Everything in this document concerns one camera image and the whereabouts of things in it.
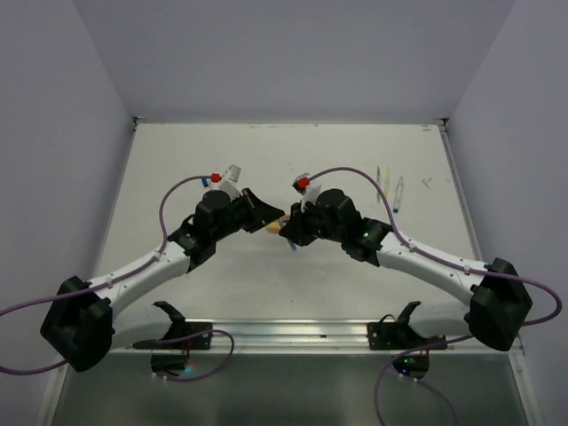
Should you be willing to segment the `green thin pen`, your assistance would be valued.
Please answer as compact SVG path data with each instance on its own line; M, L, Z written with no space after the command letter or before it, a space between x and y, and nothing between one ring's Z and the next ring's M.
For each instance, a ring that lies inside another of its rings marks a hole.
M375 182L376 182L378 187L381 187L381 169L380 169L380 166L376 167ZM381 196L380 191L378 191L378 190L377 190L376 200L377 200L377 203L381 204L382 196Z

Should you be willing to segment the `blue white marker pen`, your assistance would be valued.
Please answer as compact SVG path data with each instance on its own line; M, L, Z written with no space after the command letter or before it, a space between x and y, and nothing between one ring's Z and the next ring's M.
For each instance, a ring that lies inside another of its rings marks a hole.
M398 183L397 183L397 186L396 186L395 197L394 197L394 202L393 202L393 206L392 206L392 211L394 213L398 213L399 210L400 210L403 191L404 191L404 178L400 177L398 179Z

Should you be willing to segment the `yellow thin pen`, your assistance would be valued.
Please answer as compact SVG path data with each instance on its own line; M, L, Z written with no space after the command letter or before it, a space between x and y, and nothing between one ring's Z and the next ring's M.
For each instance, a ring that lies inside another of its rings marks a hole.
M385 198L388 198L390 183L391 183L391 167L387 166L383 177L383 193Z

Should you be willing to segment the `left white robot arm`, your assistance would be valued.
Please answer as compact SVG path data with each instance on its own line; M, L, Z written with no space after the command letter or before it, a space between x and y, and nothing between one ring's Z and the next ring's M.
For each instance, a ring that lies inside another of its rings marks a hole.
M254 233L284 214L248 188L235 196L222 190L206 192L193 214L166 233L154 251L105 276L65 280L40 327L42 338L75 371L96 366L111 350L114 321L128 306L204 264L227 236Z

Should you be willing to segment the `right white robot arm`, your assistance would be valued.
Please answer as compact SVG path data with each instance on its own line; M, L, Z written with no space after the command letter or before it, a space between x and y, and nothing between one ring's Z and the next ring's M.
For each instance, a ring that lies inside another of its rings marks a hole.
M339 189L293 204L279 234L300 247L316 240L337 242L356 261L405 273L453 297L451 302L411 302L391 325L379 327L376 333L393 347L412 349L444 343L450 335L471 335L491 349L508 351L533 306L511 263L485 264L421 248L397 235L392 225L361 216Z

